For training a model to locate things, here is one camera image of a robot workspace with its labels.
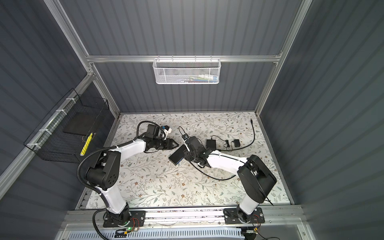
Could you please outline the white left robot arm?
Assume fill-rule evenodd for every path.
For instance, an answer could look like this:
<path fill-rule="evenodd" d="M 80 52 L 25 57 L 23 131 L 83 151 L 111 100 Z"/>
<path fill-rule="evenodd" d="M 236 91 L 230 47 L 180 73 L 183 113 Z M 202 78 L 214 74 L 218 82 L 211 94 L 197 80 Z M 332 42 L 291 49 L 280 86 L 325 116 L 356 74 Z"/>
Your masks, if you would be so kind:
<path fill-rule="evenodd" d="M 77 178 L 86 188 L 96 192 L 106 206 L 106 214 L 117 225 L 130 223 L 133 218 L 129 204 L 123 199 L 117 186 L 122 158 L 139 153 L 149 153 L 150 149 L 173 150 L 179 144 L 168 137 L 172 132 L 169 126 L 160 126 L 151 121 L 139 122 L 136 136 L 126 143 L 99 149 L 85 157 L 77 168 Z"/>

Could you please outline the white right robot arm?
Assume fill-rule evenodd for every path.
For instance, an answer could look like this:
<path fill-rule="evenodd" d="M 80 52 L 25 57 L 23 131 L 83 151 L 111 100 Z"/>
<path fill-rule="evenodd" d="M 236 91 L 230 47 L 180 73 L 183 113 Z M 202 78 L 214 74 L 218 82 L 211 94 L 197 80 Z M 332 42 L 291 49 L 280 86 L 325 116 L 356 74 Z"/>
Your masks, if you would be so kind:
<path fill-rule="evenodd" d="M 241 222 L 248 223 L 254 210 L 266 200 L 277 183 L 275 175 L 256 155 L 235 157 L 206 149 L 196 137 L 184 134 L 182 138 L 187 161 L 196 163 L 200 168 L 221 169 L 240 178 L 246 195 L 237 207 L 236 216 Z"/>

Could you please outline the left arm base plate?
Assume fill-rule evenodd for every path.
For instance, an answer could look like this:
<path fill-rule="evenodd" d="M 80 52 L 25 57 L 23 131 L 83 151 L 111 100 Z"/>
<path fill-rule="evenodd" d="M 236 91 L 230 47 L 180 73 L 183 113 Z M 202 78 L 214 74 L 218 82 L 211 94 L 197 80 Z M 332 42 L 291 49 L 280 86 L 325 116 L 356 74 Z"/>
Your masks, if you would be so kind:
<path fill-rule="evenodd" d="M 104 228 L 142 227 L 146 219 L 146 212 L 123 211 L 120 214 L 113 214 L 109 211 L 106 211 L 103 219 Z"/>

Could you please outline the black network switch box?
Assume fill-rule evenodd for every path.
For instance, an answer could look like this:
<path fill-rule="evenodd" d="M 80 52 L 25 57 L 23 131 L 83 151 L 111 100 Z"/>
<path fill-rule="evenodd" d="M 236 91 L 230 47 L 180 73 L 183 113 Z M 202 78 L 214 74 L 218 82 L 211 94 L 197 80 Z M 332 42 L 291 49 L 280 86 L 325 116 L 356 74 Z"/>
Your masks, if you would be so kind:
<path fill-rule="evenodd" d="M 177 166 L 185 158 L 186 150 L 187 147 L 182 145 L 173 154 L 171 154 L 168 159 L 173 165 Z"/>

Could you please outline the items in white basket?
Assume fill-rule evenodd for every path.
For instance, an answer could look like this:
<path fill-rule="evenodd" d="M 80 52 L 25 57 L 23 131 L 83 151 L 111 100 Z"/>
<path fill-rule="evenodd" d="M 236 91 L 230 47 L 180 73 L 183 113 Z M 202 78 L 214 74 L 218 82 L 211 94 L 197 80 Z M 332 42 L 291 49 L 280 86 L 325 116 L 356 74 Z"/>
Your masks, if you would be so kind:
<path fill-rule="evenodd" d="M 192 76 L 184 76 L 182 78 L 177 79 L 178 82 L 181 83 L 218 83 L 219 76 L 203 74 L 203 75 L 192 75 Z"/>

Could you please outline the yellow striped tool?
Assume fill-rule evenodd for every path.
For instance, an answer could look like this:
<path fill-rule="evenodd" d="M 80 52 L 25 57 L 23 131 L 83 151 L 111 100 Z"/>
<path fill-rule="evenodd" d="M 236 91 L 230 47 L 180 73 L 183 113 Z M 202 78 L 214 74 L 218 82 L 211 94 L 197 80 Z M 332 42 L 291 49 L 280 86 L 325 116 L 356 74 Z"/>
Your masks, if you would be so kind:
<path fill-rule="evenodd" d="M 89 145 L 90 145 L 90 143 L 91 143 L 91 141 L 93 139 L 93 136 L 94 136 L 93 133 L 90 133 L 90 135 L 88 136 L 88 138 L 87 138 L 87 140 L 86 140 L 86 142 L 85 142 L 85 144 L 84 144 L 84 146 L 83 146 L 83 148 L 82 148 L 82 150 L 80 152 L 80 156 L 81 157 L 85 156 L 85 154 L 86 154 L 86 152 L 88 150 L 88 147 L 89 147 Z"/>

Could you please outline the long black power brick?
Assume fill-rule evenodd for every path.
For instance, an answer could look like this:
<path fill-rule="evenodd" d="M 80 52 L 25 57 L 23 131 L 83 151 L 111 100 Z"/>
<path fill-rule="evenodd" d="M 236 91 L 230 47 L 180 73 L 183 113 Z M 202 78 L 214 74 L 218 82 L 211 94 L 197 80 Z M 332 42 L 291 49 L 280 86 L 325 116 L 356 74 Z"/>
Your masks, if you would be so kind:
<path fill-rule="evenodd" d="M 216 140 L 213 139 L 207 139 L 206 140 L 206 148 L 210 149 L 212 151 L 215 151 L 217 149 Z"/>

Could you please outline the black power adapter with cable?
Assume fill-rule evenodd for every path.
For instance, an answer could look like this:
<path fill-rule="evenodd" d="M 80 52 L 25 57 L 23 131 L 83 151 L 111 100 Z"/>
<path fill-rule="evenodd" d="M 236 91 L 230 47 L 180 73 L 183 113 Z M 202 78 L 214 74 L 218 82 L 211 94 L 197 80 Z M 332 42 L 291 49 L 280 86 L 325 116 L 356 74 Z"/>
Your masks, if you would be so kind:
<path fill-rule="evenodd" d="M 221 140 L 222 142 L 224 142 L 224 148 L 231 148 L 231 147 L 235 147 L 235 148 L 239 148 L 241 146 L 241 143 L 240 143 L 240 140 L 239 139 L 235 139 L 235 140 L 232 140 L 231 142 L 229 140 L 224 140 L 222 138 L 220 138 L 219 136 L 217 135 L 212 135 L 211 136 L 211 139 L 212 140 L 215 140 L 215 139 L 219 139 Z"/>

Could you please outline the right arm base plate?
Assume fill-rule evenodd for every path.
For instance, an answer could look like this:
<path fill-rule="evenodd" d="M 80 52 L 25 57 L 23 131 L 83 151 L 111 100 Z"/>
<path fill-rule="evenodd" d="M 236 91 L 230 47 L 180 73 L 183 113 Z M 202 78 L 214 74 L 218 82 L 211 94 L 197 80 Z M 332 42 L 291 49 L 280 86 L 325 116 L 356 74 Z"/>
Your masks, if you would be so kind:
<path fill-rule="evenodd" d="M 246 214 L 239 207 L 223 209 L 225 223 L 227 225 L 235 224 L 263 224 L 265 217 L 261 208 L 256 208 L 251 214 Z"/>

